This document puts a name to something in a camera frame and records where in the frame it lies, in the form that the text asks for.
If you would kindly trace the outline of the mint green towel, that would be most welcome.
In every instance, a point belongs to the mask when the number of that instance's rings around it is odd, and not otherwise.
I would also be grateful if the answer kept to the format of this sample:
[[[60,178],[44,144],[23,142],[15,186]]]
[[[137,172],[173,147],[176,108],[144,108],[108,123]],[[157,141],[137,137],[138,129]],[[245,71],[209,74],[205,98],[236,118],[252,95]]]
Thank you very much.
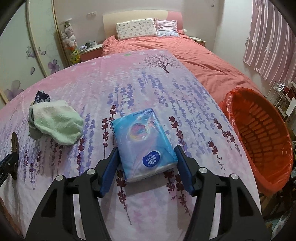
[[[75,144],[82,136],[84,120],[63,100],[29,107],[29,135],[34,140],[49,135],[59,145]]]

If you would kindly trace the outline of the blue tissue pack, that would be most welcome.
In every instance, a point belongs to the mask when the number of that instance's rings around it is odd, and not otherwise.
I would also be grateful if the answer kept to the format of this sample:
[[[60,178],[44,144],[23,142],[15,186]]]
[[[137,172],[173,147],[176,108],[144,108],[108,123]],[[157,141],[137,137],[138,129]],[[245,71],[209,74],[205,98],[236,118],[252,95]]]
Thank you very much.
[[[177,165],[178,159],[154,110],[112,121],[126,182],[137,182]]]

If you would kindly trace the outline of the dark olive slipper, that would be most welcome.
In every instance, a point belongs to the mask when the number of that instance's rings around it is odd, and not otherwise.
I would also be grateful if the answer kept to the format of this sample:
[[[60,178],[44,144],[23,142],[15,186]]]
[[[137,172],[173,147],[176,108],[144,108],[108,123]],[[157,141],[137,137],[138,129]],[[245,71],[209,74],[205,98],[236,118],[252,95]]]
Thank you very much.
[[[11,135],[11,154],[13,156],[11,177],[13,180],[17,180],[19,166],[19,142],[18,136],[15,132]]]

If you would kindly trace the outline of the dark blue snack bag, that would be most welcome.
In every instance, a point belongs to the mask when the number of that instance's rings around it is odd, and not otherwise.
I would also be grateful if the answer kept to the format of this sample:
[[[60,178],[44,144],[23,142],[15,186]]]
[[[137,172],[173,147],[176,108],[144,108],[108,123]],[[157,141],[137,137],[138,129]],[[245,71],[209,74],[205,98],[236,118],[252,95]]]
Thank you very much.
[[[49,102],[50,101],[50,96],[46,94],[44,91],[37,91],[35,99],[31,103],[31,105],[35,105],[36,103],[41,103],[41,102]]]

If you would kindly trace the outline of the pink floral tablecloth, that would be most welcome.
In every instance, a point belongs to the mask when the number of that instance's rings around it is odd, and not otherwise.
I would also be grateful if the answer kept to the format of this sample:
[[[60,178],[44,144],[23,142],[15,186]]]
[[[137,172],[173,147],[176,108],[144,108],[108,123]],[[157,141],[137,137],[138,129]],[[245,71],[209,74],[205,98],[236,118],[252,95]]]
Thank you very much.
[[[1,109],[1,157],[11,151],[11,134],[19,143],[18,178],[8,178],[1,198],[22,234],[53,179],[73,177],[107,157],[115,145],[104,123],[152,108],[172,146],[212,173],[237,174],[259,203],[257,185],[242,145],[218,104],[181,63],[154,67],[148,58],[169,56],[149,50],[115,54],[61,70],[23,91]],[[63,100],[84,120],[81,139],[61,147],[50,137],[29,137],[29,106],[42,90]],[[113,240],[182,240],[195,199],[182,189],[177,171],[135,183],[115,176],[100,200]]]

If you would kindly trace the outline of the orange laundry basket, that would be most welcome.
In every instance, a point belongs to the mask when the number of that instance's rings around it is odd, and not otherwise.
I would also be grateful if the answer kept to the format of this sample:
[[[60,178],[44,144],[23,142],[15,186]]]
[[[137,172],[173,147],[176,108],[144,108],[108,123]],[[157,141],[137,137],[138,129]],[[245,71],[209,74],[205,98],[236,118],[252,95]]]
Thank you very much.
[[[258,190],[272,196],[283,189],[292,171],[293,149],[275,107],[260,93],[245,87],[228,92],[219,106],[243,146]]]

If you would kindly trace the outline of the sliding wardrobe floral doors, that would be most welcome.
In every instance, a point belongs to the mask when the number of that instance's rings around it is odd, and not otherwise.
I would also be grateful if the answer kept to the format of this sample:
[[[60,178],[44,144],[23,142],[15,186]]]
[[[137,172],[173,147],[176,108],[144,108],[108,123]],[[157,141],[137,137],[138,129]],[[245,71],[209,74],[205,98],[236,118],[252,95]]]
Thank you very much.
[[[54,1],[1,1],[1,106],[66,67]]]

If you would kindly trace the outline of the green frog plush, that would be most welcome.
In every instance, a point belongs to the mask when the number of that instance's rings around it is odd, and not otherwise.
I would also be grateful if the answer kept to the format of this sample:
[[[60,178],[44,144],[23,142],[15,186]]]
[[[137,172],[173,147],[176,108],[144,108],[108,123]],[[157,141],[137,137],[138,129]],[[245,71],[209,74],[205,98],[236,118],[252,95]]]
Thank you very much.
[[[78,49],[75,49],[74,51],[72,51],[72,53],[70,55],[70,62],[72,63],[72,65],[81,62],[81,56],[80,56],[80,52]]]

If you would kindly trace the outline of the hanging plush toy column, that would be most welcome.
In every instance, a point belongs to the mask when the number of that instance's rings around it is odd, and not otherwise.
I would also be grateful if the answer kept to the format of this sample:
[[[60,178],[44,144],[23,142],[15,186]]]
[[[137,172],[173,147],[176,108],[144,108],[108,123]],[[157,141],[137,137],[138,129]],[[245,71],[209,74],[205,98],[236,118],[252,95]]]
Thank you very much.
[[[65,48],[74,51],[77,48],[77,40],[74,35],[72,25],[69,21],[64,23],[64,30],[61,33],[61,37]]]

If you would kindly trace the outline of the left pink nightstand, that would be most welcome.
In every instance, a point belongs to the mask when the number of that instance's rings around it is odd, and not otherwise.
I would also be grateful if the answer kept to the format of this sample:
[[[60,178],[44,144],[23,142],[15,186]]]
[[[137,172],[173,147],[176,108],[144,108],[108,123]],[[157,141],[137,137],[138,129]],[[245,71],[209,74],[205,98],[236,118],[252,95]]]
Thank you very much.
[[[85,62],[85,61],[100,57],[102,54],[102,50],[103,50],[102,44],[98,44],[93,48],[89,48],[85,50],[83,53],[80,53],[81,61]]]

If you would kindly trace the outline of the white mug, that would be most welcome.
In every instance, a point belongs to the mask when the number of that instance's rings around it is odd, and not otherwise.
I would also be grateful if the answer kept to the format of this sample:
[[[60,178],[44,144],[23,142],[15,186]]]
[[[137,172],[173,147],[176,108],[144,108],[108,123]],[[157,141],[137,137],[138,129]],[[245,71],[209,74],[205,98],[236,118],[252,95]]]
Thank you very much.
[[[96,47],[96,46],[97,46],[97,42],[96,41],[90,42],[90,47],[91,48]]]

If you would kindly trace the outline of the right nightstand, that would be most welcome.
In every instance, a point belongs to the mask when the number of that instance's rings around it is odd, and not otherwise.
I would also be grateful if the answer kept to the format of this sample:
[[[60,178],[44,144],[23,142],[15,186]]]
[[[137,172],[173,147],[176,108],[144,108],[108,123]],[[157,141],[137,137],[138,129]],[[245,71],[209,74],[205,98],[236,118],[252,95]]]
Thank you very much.
[[[200,38],[197,38],[197,37],[192,37],[192,36],[190,36],[189,38],[190,38],[191,40],[195,41],[196,43],[198,43],[198,44],[200,44],[200,45],[206,47],[206,41],[204,41],[204,40],[202,40],[202,39],[200,39]]]

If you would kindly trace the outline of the floral white pillow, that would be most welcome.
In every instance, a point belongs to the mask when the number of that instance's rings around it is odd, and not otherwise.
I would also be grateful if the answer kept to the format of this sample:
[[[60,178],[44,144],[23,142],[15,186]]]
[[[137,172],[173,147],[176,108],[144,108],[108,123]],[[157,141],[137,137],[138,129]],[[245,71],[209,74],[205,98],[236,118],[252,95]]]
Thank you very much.
[[[153,18],[116,23],[115,29],[119,41],[137,37],[157,36],[157,30]]]

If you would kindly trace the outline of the pink striped pillow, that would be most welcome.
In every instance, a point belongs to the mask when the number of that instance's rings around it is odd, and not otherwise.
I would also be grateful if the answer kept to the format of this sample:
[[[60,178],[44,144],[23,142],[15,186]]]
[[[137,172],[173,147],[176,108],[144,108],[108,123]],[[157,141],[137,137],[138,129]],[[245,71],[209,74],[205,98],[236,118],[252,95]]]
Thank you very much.
[[[178,37],[177,20],[160,20],[154,18],[158,37]]]

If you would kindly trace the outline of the wall power socket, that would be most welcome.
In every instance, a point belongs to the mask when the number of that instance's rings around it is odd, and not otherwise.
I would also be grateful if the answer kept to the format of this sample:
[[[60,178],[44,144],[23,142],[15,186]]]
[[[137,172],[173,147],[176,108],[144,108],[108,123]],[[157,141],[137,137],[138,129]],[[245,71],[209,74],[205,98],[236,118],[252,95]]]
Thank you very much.
[[[95,17],[95,16],[97,16],[97,12],[96,12],[96,11],[93,11],[93,12],[88,13],[88,14],[86,15],[86,17],[88,17],[88,18],[93,18],[93,17]]]

